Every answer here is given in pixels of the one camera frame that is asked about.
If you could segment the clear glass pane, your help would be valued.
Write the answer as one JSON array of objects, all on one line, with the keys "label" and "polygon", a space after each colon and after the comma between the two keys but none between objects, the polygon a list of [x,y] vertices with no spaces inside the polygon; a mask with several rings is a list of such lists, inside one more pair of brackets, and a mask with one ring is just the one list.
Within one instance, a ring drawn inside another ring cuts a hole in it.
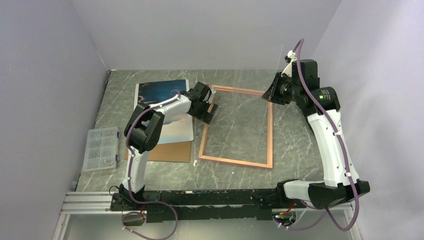
[{"label": "clear glass pane", "polygon": [[238,53],[233,79],[216,84],[219,108],[208,127],[204,156],[225,164],[273,167],[272,104],[262,95],[275,77],[284,48],[260,44]]}]

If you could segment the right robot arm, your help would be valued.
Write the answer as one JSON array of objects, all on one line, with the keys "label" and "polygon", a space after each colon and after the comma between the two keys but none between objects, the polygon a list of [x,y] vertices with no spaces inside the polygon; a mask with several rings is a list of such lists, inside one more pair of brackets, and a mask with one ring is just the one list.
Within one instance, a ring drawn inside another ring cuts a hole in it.
[{"label": "right robot arm", "polygon": [[312,130],[323,165],[323,180],[290,179],[279,182],[275,202],[282,208],[294,200],[309,202],[315,209],[332,208],[370,192],[349,156],[341,123],[341,106],[336,90],[321,87],[318,63],[312,59],[289,60],[275,77],[262,99],[278,105],[295,103]]}]

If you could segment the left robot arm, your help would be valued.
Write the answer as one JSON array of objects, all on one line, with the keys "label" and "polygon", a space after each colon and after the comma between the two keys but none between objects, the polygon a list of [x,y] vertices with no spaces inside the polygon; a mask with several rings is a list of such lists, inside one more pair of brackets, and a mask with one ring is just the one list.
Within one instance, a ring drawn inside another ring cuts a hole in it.
[{"label": "left robot arm", "polygon": [[163,125],[180,114],[188,114],[210,124],[218,105],[213,103],[216,90],[197,82],[190,90],[172,90],[171,97],[159,103],[139,103],[124,131],[129,159],[124,180],[119,186],[123,203],[139,209],[144,200],[145,172],[151,150],[160,140]]}]

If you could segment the pink wooden picture frame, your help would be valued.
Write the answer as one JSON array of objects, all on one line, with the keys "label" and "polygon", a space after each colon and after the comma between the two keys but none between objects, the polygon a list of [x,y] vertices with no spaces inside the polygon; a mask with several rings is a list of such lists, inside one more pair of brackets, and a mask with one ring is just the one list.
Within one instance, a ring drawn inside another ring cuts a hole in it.
[{"label": "pink wooden picture frame", "polygon": [[260,169],[273,168],[273,104],[263,90],[212,85],[220,106],[204,124],[200,160]]}]

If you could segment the blue landscape photo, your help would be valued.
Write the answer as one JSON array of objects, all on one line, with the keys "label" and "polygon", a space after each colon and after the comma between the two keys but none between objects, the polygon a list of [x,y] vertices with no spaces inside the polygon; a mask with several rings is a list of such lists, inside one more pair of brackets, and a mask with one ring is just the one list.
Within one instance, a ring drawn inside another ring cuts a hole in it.
[{"label": "blue landscape photo", "polygon": [[[164,80],[137,83],[135,85],[134,105],[145,103],[158,104],[174,97],[179,92],[189,90],[188,79]],[[171,117],[165,114],[158,144],[189,142],[194,140],[193,117],[187,113]]]}]

